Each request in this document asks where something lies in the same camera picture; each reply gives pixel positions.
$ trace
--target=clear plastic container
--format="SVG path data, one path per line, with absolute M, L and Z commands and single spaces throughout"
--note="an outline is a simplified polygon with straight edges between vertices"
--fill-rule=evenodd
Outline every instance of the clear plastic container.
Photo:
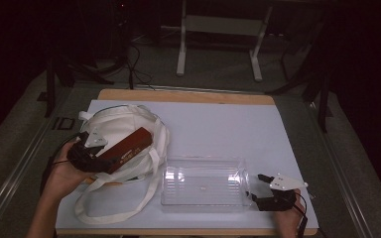
M 163 174 L 162 204 L 170 211 L 241 211 L 251 204 L 240 158 L 172 157 Z

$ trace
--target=hand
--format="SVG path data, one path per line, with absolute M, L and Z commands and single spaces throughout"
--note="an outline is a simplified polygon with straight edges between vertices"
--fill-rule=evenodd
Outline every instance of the hand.
M 74 142 L 70 142 L 63 146 L 60 156 L 55 160 L 57 164 L 54 164 L 52 167 L 42 196 L 61 200 L 73 192 L 82 181 L 94 175 L 94 173 L 85 173 L 77 170 L 67 160 L 67 152 L 73 144 Z
M 299 189 L 295 189 L 295 192 L 300 194 Z M 305 212 L 305 208 L 300 203 L 300 197 L 296 195 L 295 205 L 302 211 Z M 282 238 L 295 238 L 297 236 L 297 230 L 299 223 L 302 219 L 302 214 L 293 207 L 286 211 L 275 211 L 274 221 L 277 225 L 278 232 Z

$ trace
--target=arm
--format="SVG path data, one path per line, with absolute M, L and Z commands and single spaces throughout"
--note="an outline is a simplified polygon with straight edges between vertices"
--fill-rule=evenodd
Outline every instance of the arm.
M 66 154 L 72 145 L 73 143 L 67 143 L 63 146 L 56 162 L 67 160 Z M 26 237 L 53 237 L 61 200 L 74 191 L 84 179 L 92 175 L 93 173 L 77 170 L 70 162 L 55 164 L 37 204 Z
M 299 196 L 297 196 L 295 205 L 301 211 L 305 211 L 305 208 L 300 203 Z M 298 232 L 298 226 L 302 217 L 303 217 L 302 214 L 294 207 L 286 211 L 275 211 L 274 221 L 277 225 L 277 229 L 280 236 L 282 238 L 296 238 L 297 232 Z

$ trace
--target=forearm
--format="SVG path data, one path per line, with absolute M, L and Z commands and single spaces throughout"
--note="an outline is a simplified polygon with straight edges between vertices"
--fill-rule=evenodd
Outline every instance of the forearm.
M 54 236 L 58 216 L 59 199 L 42 196 L 36 207 L 27 238 L 51 238 Z

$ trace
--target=white fabric bag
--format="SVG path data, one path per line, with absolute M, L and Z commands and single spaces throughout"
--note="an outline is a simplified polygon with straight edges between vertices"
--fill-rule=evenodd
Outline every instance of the white fabric bag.
M 75 204 L 75 214 L 79 220 L 87 224 L 110 224 L 127 220 L 137 214 L 150 201 L 156 192 L 160 176 L 159 166 L 166 161 L 167 147 L 170 142 L 169 130 L 148 108 L 142 105 L 122 105 L 103 109 L 95 114 L 80 112 L 79 119 L 84 120 L 81 132 L 95 128 L 108 144 L 96 156 L 101 155 L 119 141 L 144 127 L 153 135 L 153 144 L 140 152 L 132 160 L 118 169 L 113 174 L 99 173 L 97 180 L 93 182 L 79 197 Z M 109 214 L 105 216 L 88 216 L 84 207 L 85 197 L 89 192 L 96 190 L 107 182 L 123 182 L 132 178 L 142 178 L 152 173 L 152 178 L 147 193 L 141 203 L 129 212 Z

